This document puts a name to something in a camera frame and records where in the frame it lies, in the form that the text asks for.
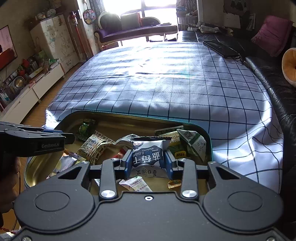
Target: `pink cushion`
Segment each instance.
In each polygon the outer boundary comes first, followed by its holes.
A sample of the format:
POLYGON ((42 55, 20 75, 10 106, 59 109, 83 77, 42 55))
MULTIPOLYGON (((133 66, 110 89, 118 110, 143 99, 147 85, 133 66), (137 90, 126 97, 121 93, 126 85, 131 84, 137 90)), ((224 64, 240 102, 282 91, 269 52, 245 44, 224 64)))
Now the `pink cushion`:
POLYGON ((267 16, 252 42, 268 52, 271 57, 277 57, 288 41, 292 25, 292 21, 267 16))

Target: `grid pattern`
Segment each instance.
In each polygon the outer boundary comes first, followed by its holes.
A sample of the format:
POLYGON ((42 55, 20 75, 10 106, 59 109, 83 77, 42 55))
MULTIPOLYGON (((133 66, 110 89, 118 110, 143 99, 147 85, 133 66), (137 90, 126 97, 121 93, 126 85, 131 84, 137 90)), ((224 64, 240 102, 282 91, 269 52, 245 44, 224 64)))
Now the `grid pattern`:
POLYGON ((77 110, 197 124, 212 138, 214 161, 280 192, 284 139, 265 88, 244 65, 201 43, 101 52, 59 91, 46 127, 77 110))

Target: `orange round cushion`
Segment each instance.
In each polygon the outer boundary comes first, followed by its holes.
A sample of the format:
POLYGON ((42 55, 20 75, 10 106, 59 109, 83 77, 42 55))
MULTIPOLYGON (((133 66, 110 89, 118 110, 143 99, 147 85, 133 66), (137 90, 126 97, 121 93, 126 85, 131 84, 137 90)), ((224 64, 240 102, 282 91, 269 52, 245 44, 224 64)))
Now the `orange round cushion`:
POLYGON ((296 48, 290 48, 286 51, 281 66, 285 79, 296 87, 296 48))

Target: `finger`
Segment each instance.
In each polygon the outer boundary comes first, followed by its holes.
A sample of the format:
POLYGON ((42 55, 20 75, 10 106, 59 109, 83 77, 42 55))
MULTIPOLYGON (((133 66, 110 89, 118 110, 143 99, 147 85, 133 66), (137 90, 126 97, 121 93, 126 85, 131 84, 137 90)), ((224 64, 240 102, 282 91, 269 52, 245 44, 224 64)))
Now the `finger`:
POLYGON ((9 192, 2 193, 0 196, 0 206, 7 205, 17 198, 17 192, 11 189, 9 192))
POLYGON ((13 187, 18 182, 18 175, 17 174, 10 174, 7 175, 3 180, 0 181, 0 194, 7 190, 13 189, 13 187))
POLYGON ((0 213, 7 213, 10 209, 13 208, 12 202, 0 207, 0 213))
POLYGON ((20 171, 22 164, 20 162, 20 159, 18 157, 15 158, 15 174, 18 174, 20 171))

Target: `wooden floor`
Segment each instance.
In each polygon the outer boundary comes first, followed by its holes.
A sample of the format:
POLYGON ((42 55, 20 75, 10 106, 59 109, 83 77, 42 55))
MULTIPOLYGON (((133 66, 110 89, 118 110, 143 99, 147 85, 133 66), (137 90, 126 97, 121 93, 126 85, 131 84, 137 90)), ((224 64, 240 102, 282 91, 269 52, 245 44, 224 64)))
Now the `wooden floor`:
MULTIPOLYGON (((53 98, 56 96, 56 94, 59 92, 59 90, 62 88, 64 83, 74 74, 74 72, 80 68, 82 64, 79 63, 76 66, 74 66, 72 69, 69 70, 67 74, 65 74, 64 79, 58 80, 41 98, 41 103, 37 103, 31 111, 26 115, 24 120, 21 124, 24 125, 30 125, 34 127, 41 127, 45 124, 45 110, 50 104, 50 102, 53 100, 53 98)), ((21 158, 22 168, 21 168, 21 191, 24 190, 24 171, 25 171, 25 165, 26 165, 27 158, 21 158)), ((17 184, 14 189, 18 192, 19 191, 19 184, 17 184)), ((15 214, 13 210, 10 210, 8 213, 3 214, 4 219, 4 228, 7 228, 9 230, 12 229, 14 223, 15 223, 15 214)))

